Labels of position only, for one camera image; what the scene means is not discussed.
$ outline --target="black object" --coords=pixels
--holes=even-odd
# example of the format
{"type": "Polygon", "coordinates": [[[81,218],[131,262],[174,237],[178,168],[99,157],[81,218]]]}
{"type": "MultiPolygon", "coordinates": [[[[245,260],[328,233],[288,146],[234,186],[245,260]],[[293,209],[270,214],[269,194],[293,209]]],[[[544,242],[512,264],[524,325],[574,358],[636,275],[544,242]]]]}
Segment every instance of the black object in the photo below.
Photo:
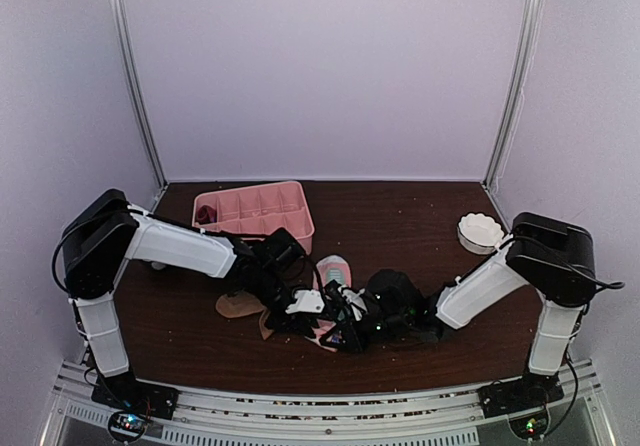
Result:
{"type": "Polygon", "coordinates": [[[478,389],[485,418],[513,414],[544,406],[564,397],[558,375],[541,376],[526,372],[511,381],[496,381],[478,389]]]}
{"type": "Polygon", "coordinates": [[[362,295],[367,314],[357,323],[360,335],[372,341],[398,338],[414,331],[425,314],[427,300],[400,271],[382,269],[375,273],[362,295]]]}
{"type": "Polygon", "coordinates": [[[113,282],[138,223],[122,191],[110,189],[63,232],[65,285],[72,298],[95,299],[113,282]]]}
{"type": "Polygon", "coordinates": [[[305,251],[284,228],[277,229],[263,241],[246,243],[231,238],[236,263],[227,275],[238,281],[238,286],[257,297],[270,311],[269,327],[280,330],[291,318],[286,313],[293,303],[291,288],[285,286],[281,277],[305,251]]]}
{"type": "Polygon", "coordinates": [[[340,286],[337,281],[330,281],[325,285],[325,293],[330,301],[328,314],[335,326],[322,335],[320,344],[338,351],[361,353],[367,347],[369,338],[356,329],[358,323],[353,309],[339,291],[340,286]]]}
{"type": "Polygon", "coordinates": [[[424,343],[439,343],[440,341],[446,341],[454,332],[454,329],[445,324],[440,318],[436,316],[438,312],[437,304],[440,299],[440,295],[447,287],[453,287],[456,283],[445,284],[439,293],[432,294],[426,298],[424,302],[424,310],[416,320],[416,330],[413,332],[413,336],[417,337],[424,343]]]}
{"type": "Polygon", "coordinates": [[[547,300],[575,308],[593,299],[597,289],[593,279],[593,239],[586,229],[521,213],[513,221],[512,233],[507,265],[547,300]]]}
{"type": "Polygon", "coordinates": [[[129,370],[109,378],[98,374],[91,400],[139,416],[171,419],[178,402],[178,390],[138,381],[129,370]]]}

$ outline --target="white plastic piece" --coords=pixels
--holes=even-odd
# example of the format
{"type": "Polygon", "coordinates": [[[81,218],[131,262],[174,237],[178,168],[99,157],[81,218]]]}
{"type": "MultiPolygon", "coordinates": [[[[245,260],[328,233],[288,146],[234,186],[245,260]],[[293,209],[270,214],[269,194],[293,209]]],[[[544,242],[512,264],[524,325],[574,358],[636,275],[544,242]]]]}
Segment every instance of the white plastic piece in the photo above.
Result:
{"type": "Polygon", "coordinates": [[[367,311],[367,305],[362,299],[361,295],[364,293],[364,288],[358,292],[350,289],[348,286],[340,286],[338,291],[347,300],[347,303],[351,305],[351,311],[353,311],[353,317],[356,321],[362,319],[362,311],[367,311]]]}
{"type": "Polygon", "coordinates": [[[452,328],[460,329],[507,294],[528,284],[507,266],[505,258],[510,248],[505,246],[463,280],[456,278],[458,286],[446,288],[440,295],[436,316],[452,328]]]}
{"type": "Polygon", "coordinates": [[[225,277],[236,260],[233,245],[227,238],[206,236],[146,215],[131,216],[140,227],[131,239],[126,259],[170,264],[214,278],[225,277]]]}
{"type": "Polygon", "coordinates": [[[91,300],[76,299],[75,304],[98,370],[106,377],[128,371],[129,358],[122,342],[113,294],[91,300]]]}
{"type": "Polygon", "coordinates": [[[164,263],[159,263],[158,261],[151,261],[151,268],[155,271],[162,271],[164,268],[167,267],[166,264],[164,263]]]}
{"type": "Polygon", "coordinates": [[[582,309],[565,308],[552,301],[544,302],[529,358],[529,370],[532,373],[551,376],[560,369],[582,309]]]}
{"type": "Polygon", "coordinates": [[[482,213],[469,213],[458,223],[460,244],[474,254],[491,254],[503,238],[500,224],[482,213]]]}
{"type": "Polygon", "coordinates": [[[287,306],[287,314],[320,313],[324,309],[324,301],[316,289],[299,289],[293,297],[296,302],[287,306]]]}

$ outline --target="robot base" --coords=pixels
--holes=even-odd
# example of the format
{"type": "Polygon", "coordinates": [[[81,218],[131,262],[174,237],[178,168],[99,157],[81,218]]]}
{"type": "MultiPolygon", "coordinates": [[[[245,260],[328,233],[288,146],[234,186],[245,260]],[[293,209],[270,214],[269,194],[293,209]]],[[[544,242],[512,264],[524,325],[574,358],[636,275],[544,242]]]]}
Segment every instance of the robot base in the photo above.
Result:
{"type": "Polygon", "coordinates": [[[485,418],[514,414],[538,408],[564,398],[558,375],[538,376],[527,373],[512,381],[497,381],[478,389],[485,418]]]}
{"type": "MultiPolygon", "coordinates": [[[[136,406],[129,408],[131,413],[134,413],[140,417],[147,415],[147,409],[149,409],[149,416],[160,419],[172,419],[173,412],[176,409],[178,403],[178,390],[169,388],[167,386],[159,386],[157,384],[149,384],[138,381],[136,388],[142,395],[142,397],[149,399],[149,405],[146,402],[142,402],[136,406]]],[[[91,394],[91,400],[104,404],[106,406],[121,409],[122,403],[113,398],[111,393],[101,384],[97,384],[93,388],[91,394]]]]}

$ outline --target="aluminum frame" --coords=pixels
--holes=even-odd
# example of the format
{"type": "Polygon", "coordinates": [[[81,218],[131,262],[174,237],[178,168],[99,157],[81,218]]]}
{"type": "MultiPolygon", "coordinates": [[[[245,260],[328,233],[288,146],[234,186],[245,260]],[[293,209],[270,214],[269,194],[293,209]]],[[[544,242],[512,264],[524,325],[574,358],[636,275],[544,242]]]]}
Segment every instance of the aluminum frame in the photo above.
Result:
{"type": "Polygon", "coordinates": [[[522,29],[520,30],[520,41],[516,52],[516,61],[513,67],[511,83],[507,93],[507,101],[502,113],[500,129],[496,137],[489,168],[485,176],[483,185],[491,194],[495,192],[498,174],[502,166],[505,154],[508,152],[509,140],[515,128],[519,108],[521,105],[522,89],[527,70],[531,64],[533,49],[536,41],[536,32],[542,9],[542,0],[525,0],[524,13],[522,17],[522,29]]]}
{"type": "Polygon", "coordinates": [[[144,105],[140,79],[138,78],[138,72],[133,57],[133,48],[131,45],[131,37],[129,35],[129,26],[127,23],[124,0],[109,1],[111,2],[113,19],[118,33],[118,42],[122,53],[127,88],[129,90],[129,96],[131,97],[136,123],[140,131],[140,136],[142,137],[142,143],[147,154],[147,158],[151,163],[154,179],[159,188],[164,188],[167,185],[167,179],[162,169],[162,164],[160,163],[158,148],[156,147],[156,143],[153,139],[153,133],[151,132],[151,126],[149,124],[149,117],[144,105]]]}
{"type": "MultiPolygon", "coordinates": [[[[575,367],[580,380],[579,397],[594,401],[593,405],[600,408],[594,414],[601,417],[591,418],[600,444],[614,446],[593,364],[585,360],[575,367]]],[[[50,414],[37,444],[56,445],[65,417],[97,426],[106,424],[105,418],[113,410],[91,402],[92,387],[83,377],[86,369],[70,362],[62,364],[49,403],[50,414]]],[[[94,373],[87,378],[96,379],[94,373]]],[[[573,376],[566,366],[560,370],[560,381],[566,394],[554,405],[568,403],[574,391],[573,376]]],[[[464,436],[466,443],[453,444],[473,445],[474,428],[506,420],[504,416],[484,418],[477,395],[477,389],[484,384],[487,383],[427,391],[331,396],[245,394],[174,386],[180,393],[174,418],[154,419],[154,429],[147,433],[147,438],[174,445],[365,446],[410,445],[412,441],[422,444],[425,438],[468,433],[471,436],[464,436]]]]}

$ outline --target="pink object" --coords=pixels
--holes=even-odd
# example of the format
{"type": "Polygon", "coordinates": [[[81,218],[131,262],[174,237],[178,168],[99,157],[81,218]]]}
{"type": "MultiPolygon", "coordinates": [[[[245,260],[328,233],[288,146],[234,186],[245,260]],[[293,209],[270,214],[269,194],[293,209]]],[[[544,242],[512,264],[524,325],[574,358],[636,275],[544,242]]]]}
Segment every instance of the pink object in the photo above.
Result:
{"type": "MultiPolygon", "coordinates": [[[[347,287],[351,287],[351,269],[349,268],[349,263],[345,261],[344,258],[341,258],[337,255],[327,256],[326,258],[322,258],[320,261],[316,263],[316,267],[318,268],[318,272],[320,273],[320,278],[322,279],[322,288],[329,284],[331,281],[335,280],[340,284],[344,284],[347,287]]],[[[318,280],[314,276],[313,277],[313,289],[318,289],[318,280]]],[[[320,344],[320,339],[329,331],[333,329],[336,325],[333,321],[326,321],[324,319],[318,320],[318,327],[311,328],[314,333],[313,338],[307,338],[314,344],[317,344],[322,349],[326,349],[327,351],[331,351],[335,353],[338,351],[335,348],[331,348],[329,346],[324,346],[320,344]]]]}
{"type": "Polygon", "coordinates": [[[307,254],[311,253],[315,232],[302,185],[297,181],[201,194],[193,204],[192,224],[207,231],[240,235],[271,234],[278,228],[285,228],[307,254]],[[203,206],[215,210],[216,223],[197,221],[197,213],[203,206]]]}

